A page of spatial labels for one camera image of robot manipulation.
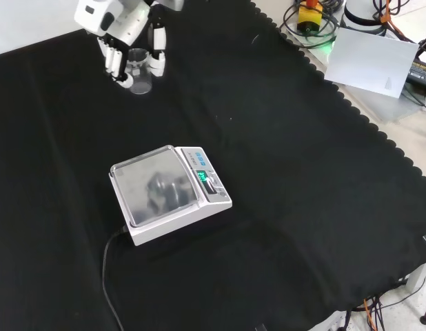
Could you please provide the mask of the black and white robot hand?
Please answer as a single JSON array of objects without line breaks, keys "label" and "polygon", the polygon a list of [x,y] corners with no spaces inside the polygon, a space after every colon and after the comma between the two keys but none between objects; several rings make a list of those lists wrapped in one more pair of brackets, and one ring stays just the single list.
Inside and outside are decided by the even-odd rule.
[{"label": "black and white robot hand", "polygon": [[104,73],[122,88],[145,94],[141,66],[155,77],[165,71],[164,10],[160,1],[79,1],[74,20],[97,37]]}]

